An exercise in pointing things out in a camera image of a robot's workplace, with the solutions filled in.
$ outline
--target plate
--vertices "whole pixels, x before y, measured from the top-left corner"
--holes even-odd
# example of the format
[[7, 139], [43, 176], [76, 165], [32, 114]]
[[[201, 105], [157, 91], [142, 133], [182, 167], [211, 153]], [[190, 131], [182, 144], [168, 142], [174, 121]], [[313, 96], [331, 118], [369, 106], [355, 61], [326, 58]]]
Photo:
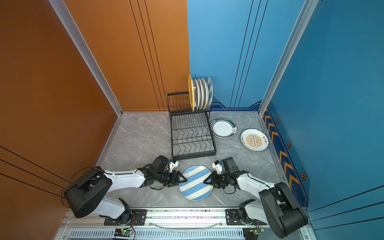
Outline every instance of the plate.
[[208, 94], [209, 94], [207, 109], [209, 109], [211, 107], [212, 99], [214, 97], [214, 89], [213, 89], [213, 86], [212, 86], [211, 78], [208, 78], [207, 85], [208, 85]]
[[199, 108], [199, 105], [200, 105], [200, 89], [199, 89], [199, 84], [195, 79], [193, 79], [193, 88], [194, 88], [194, 91], [195, 91], [195, 110], [194, 111], [197, 111], [198, 108]]
[[211, 124], [212, 133], [219, 138], [230, 138], [236, 133], [236, 124], [228, 118], [216, 118]]
[[203, 88], [204, 88], [204, 103], [203, 103], [203, 107], [201, 108], [202, 110], [205, 110], [207, 108], [207, 105], [208, 105], [208, 85], [206, 83], [206, 81], [204, 80], [204, 78], [201, 78], [200, 79], [201, 83], [203, 84]]
[[200, 99], [199, 110], [204, 110], [203, 104], [204, 104], [204, 100], [205, 100], [205, 88], [204, 88], [202, 80], [200, 78], [198, 78], [198, 80], [200, 82], [200, 90], [201, 90], [201, 95], [200, 95], [201, 99]]
[[248, 128], [242, 131], [240, 140], [247, 149], [254, 152], [264, 151], [269, 144], [267, 136], [255, 128]]
[[192, 166], [183, 172], [187, 182], [179, 184], [180, 192], [189, 200], [198, 201], [206, 198], [213, 189], [212, 185], [204, 184], [211, 171], [204, 166]]
[[189, 90], [189, 103], [191, 104], [192, 111], [195, 109], [195, 91], [193, 88], [193, 81], [191, 75], [188, 75], [188, 90]]

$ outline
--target blue wall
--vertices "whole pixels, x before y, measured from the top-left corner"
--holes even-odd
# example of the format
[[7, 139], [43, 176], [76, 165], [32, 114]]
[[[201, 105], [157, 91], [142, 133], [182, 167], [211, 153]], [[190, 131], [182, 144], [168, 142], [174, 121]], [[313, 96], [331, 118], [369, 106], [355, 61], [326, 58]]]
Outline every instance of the blue wall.
[[303, 3], [188, 0], [192, 78], [211, 77], [215, 98], [227, 108], [260, 101]]
[[319, 1], [272, 98], [310, 177], [319, 240], [382, 238], [384, 189], [363, 192], [384, 184], [383, 9], [378, 0]]

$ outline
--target orange chevron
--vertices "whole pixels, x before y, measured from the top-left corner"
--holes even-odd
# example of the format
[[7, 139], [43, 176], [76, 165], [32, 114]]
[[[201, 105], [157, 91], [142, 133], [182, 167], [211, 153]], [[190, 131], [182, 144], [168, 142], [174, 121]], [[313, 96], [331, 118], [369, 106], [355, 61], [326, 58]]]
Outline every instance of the orange chevron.
[[277, 132], [272, 131], [272, 142], [273, 142], [273, 136], [274, 136], [274, 135], [279, 136], [279, 135], [277, 134]]
[[287, 162], [285, 162], [285, 163], [284, 163], [284, 172], [285, 172], [285, 174], [287, 174], [287, 167], [289, 167], [290, 169], [293, 170], [292, 166], [289, 165]]
[[288, 157], [287, 154], [286, 154], [285, 152], [280, 151], [280, 162], [281, 162], [281, 156], [286, 156], [286, 157]]
[[265, 125], [266, 125], [266, 119], [267, 119], [267, 118], [270, 119], [271, 117], [270, 117], [270, 116], [265, 116]]
[[300, 183], [299, 183], [299, 180], [297, 180], [294, 176], [289, 175], [289, 186], [290, 186], [290, 187], [292, 187], [292, 180], [294, 180], [295, 182], [297, 182], [297, 184], [300, 184]]
[[270, 132], [271, 126], [275, 127], [272, 123], [268, 123], [268, 132]]

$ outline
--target orange sunburst pattern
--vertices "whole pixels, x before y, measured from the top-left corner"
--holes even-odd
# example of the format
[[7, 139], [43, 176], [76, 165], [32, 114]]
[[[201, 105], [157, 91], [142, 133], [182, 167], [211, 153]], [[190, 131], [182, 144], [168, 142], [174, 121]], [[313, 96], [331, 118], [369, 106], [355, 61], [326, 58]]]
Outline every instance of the orange sunburst pattern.
[[245, 137], [245, 142], [253, 148], [259, 148], [263, 145], [263, 140], [255, 134], [248, 134]]

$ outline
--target black mounting plate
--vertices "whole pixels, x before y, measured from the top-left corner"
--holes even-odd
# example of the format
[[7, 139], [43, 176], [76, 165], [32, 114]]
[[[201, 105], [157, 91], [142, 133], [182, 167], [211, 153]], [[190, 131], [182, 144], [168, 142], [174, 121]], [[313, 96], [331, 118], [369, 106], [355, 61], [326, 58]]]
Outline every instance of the black mounting plate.
[[[227, 219], [227, 225], [257, 225], [256, 220], [251, 224], [244, 224], [240, 220], [239, 209], [226, 209], [225, 217]], [[265, 222], [259, 221], [259, 225], [267, 225]]]
[[[135, 226], [144, 226], [145, 219], [147, 217], [146, 209], [132, 209], [133, 216], [135, 217]], [[110, 217], [106, 217], [104, 221], [105, 226], [130, 226], [132, 225], [132, 220], [129, 221], [126, 225], [119, 224], [118, 221]]]

